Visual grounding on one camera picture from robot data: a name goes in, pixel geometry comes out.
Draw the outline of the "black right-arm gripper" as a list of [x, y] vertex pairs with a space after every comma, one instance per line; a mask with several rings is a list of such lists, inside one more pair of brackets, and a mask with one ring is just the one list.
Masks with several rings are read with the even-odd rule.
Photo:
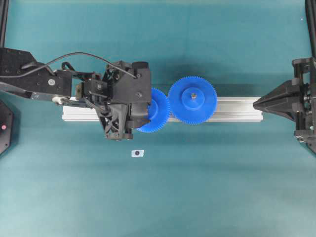
[[[253, 103], [256, 110], [284, 117], [295, 121], [294, 136], [309, 150], [316, 148], [316, 59], [314, 57], [296, 59], [292, 62], [294, 68], [294, 84], [287, 80], [268, 94]], [[295, 116], [292, 110], [282, 105], [268, 106], [264, 103], [290, 97], [296, 93], [299, 86], [299, 103], [295, 106]]]

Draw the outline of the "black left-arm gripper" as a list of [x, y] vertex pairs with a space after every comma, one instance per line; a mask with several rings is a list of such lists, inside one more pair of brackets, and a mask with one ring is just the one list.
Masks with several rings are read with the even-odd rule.
[[131, 140], [132, 129], [126, 123], [130, 119], [130, 102], [114, 99], [114, 87], [124, 77], [125, 71], [133, 73], [132, 65], [123, 61], [107, 65], [103, 75], [97, 73], [75, 72], [75, 78], [82, 82], [76, 85], [76, 100], [94, 109], [109, 140]]

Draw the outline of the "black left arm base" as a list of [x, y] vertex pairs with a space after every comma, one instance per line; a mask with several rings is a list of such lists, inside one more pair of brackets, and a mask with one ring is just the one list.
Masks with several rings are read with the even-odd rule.
[[13, 118], [11, 109], [0, 101], [0, 154], [10, 147]]

